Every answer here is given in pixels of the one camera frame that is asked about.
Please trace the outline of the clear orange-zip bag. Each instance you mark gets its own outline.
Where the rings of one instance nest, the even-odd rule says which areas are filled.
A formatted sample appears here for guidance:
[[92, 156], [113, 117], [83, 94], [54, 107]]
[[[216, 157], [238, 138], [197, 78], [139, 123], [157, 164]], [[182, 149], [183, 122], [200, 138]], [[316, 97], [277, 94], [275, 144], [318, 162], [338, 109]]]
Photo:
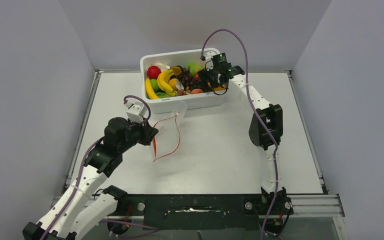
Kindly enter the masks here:
[[180, 123], [187, 111], [184, 101], [178, 102], [169, 117], [157, 121], [153, 127], [158, 133], [151, 142], [150, 152], [152, 162], [174, 154], [181, 144]]

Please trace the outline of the yellow toy banana bunch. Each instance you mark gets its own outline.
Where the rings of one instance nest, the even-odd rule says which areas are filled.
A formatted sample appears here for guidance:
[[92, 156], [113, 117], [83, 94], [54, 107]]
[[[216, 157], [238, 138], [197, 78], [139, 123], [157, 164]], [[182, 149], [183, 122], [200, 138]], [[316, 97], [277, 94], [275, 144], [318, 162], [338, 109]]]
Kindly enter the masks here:
[[158, 86], [161, 87], [161, 89], [171, 97], [174, 97], [176, 95], [175, 90], [169, 85], [169, 80], [173, 75], [173, 70], [168, 69], [162, 71], [157, 77]]

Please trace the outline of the yellow toy bell pepper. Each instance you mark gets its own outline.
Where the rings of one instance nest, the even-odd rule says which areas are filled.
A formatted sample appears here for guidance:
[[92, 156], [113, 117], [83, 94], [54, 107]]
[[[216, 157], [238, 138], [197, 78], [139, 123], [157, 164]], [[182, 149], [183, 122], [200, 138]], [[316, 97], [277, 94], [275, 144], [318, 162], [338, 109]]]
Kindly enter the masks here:
[[226, 89], [224, 84], [218, 87], [212, 87], [211, 84], [208, 83], [208, 87], [210, 88], [211, 91], [214, 91], [214, 92], [224, 91]]

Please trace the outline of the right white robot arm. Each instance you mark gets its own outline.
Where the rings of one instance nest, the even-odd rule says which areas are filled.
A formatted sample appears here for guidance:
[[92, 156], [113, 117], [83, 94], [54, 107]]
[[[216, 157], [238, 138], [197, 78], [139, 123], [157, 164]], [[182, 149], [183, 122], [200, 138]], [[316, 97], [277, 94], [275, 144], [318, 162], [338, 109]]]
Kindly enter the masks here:
[[281, 207], [278, 193], [283, 187], [278, 166], [279, 145], [284, 132], [282, 107], [266, 100], [249, 81], [249, 74], [239, 66], [225, 63], [212, 69], [204, 68], [197, 75], [208, 90], [221, 88], [226, 93], [232, 92], [250, 106], [252, 118], [248, 135], [251, 143], [261, 148], [266, 158], [261, 207], [267, 215], [275, 213]]

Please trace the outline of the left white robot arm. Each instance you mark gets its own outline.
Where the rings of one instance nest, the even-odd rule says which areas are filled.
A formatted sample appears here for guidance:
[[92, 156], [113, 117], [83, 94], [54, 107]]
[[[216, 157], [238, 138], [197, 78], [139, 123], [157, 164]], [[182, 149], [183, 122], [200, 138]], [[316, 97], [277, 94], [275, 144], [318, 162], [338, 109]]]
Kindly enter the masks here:
[[123, 154], [136, 144], [149, 146], [158, 129], [148, 122], [122, 117], [109, 120], [103, 137], [86, 151], [78, 174], [58, 202], [38, 222], [29, 222], [22, 235], [26, 240], [80, 240], [109, 214], [115, 212], [127, 193], [109, 186], [98, 199], [89, 199], [123, 161]]

